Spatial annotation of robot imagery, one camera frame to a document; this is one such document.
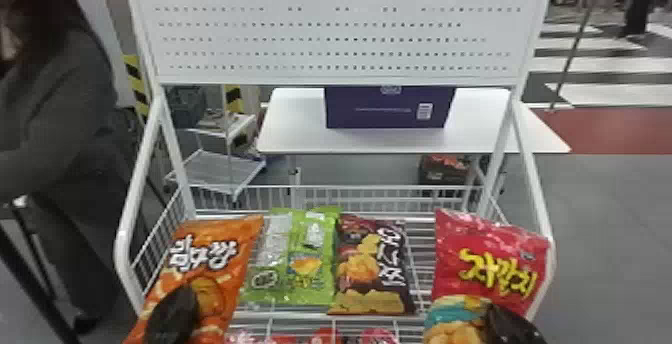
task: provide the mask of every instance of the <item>yellow black striped pole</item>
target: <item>yellow black striped pole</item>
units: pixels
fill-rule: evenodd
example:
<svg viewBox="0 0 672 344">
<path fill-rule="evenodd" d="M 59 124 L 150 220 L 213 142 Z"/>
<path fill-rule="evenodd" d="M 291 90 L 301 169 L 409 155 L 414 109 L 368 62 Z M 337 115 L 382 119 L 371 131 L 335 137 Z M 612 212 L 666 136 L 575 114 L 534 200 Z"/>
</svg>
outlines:
<svg viewBox="0 0 672 344">
<path fill-rule="evenodd" d="M 145 90 L 145 83 L 142 81 L 142 73 L 140 72 L 140 59 L 137 55 L 127 54 L 124 56 L 124 63 L 126 64 L 126 73 L 128 80 L 131 83 L 133 94 L 135 95 L 135 111 L 138 113 L 143 123 L 147 123 L 147 116 L 149 115 L 149 102 L 151 98 Z"/>
</svg>

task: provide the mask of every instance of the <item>dark hair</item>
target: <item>dark hair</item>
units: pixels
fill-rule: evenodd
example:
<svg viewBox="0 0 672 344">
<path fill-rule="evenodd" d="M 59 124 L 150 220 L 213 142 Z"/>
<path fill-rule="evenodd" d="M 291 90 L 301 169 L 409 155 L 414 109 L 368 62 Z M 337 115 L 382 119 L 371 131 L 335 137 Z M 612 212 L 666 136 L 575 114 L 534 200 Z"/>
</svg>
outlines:
<svg viewBox="0 0 672 344">
<path fill-rule="evenodd" d="M 59 54 L 73 30 L 90 34 L 100 45 L 77 0 L 16 0 L 7 26 L 21 42 L 15 63 L 22 80 L 33 78 Z"/>
</svg>

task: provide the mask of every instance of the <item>green snack bag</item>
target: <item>green snack bag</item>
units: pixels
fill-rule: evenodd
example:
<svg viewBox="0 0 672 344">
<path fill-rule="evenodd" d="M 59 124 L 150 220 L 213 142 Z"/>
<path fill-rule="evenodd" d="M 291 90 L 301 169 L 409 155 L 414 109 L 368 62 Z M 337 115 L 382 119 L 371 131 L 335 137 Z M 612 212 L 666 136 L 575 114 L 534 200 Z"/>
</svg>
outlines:
<svg viewBox="0 0 672 344">
<path fill-rule="evenodd" d="M 287 258 L 287 301 L 329 305 L 334 296 L 334 230 L 338 207 L 318 207 L 294 215 Z"/>
<path fill-rule="evenodd" d="M 341 209 L 273 208 L 248 267 L 246 302 L 329 305 L 334 295 L 334 231 Z"/>
<path fill-rule="evenodd" d="M 245 285 L 241 289 L 243 301 L 288 303 L 287 253 L 292 223 L 292 212 L 271 211 L 271 216 L 266 217 L 257 256 L 248 267 Z"/>
</svg>

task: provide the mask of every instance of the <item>red floor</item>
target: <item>red floor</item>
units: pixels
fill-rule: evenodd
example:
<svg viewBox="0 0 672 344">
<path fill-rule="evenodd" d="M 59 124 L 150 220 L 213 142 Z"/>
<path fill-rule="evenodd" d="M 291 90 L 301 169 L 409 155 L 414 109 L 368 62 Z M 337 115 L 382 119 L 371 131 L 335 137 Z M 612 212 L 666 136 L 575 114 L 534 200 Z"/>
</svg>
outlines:
<svg viewBox="0 0 672 344">
<path fill-rule="evenodd" d="M 672 108 L 535 110 L 576 154 L 672 154 Z"/>
</svg>

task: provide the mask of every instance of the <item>purple box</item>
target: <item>purple box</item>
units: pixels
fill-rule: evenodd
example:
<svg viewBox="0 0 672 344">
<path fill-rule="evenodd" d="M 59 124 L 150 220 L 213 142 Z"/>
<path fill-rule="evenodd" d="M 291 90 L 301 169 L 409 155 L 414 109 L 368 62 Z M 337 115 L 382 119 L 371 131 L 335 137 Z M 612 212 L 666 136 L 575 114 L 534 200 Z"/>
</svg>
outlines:
<svg viewBox="0 0 672 344">
<path fill-rule="evenodd" d="M 447 86 L 326 87 L 327 128 L 441 128 L 454 96 Z"/>
</svg>

